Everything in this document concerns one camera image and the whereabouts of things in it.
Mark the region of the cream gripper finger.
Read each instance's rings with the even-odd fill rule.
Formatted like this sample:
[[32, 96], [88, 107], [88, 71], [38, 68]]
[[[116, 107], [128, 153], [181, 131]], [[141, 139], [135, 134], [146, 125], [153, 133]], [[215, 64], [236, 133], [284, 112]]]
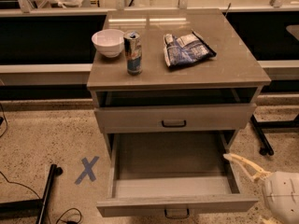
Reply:
[[[272, 174], [269, 171], [265, 171], [264, 168], [262, 168], [255, 162], [250, 161], [250, 160], [248, 160], [242, 156], [236, 155], [234, 153], [224, 154], [223, 158], [226, 159], [227, 161], [231, 161], [231, 162], [238, 164], [251, 182], [256, 182], [258, 180], [265, 181], [265, 179]], [[247, 166], [252, 168], [255, 171], [254, 175], [251, 175], [249, 173], [249, 171], [246, 169]]]

